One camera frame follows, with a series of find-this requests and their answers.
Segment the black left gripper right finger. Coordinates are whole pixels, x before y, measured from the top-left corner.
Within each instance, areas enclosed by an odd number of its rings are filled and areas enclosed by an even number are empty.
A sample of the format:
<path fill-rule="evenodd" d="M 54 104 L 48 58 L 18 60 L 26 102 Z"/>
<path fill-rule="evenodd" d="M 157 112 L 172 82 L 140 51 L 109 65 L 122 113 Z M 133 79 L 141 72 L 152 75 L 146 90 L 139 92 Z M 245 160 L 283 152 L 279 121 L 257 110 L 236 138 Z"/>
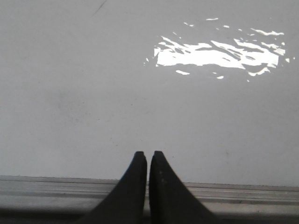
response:
<path fill-rule="evenodd" d="M 155 151 L 149 174 L 153 224 L 223 224 L 185 187 L 161 151 Z"/>

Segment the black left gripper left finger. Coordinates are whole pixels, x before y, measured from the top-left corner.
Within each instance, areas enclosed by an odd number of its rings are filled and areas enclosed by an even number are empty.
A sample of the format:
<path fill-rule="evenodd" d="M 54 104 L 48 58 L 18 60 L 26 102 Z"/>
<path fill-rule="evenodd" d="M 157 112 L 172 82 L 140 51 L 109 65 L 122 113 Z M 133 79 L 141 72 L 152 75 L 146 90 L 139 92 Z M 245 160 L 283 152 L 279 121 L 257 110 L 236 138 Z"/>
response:
<path fill-rule="evenodd" d="M 80 224 L 141 224 L 147 181 L 144 152 L 134 157 L 116 186 L 92 211 L 79 219 Z"/>

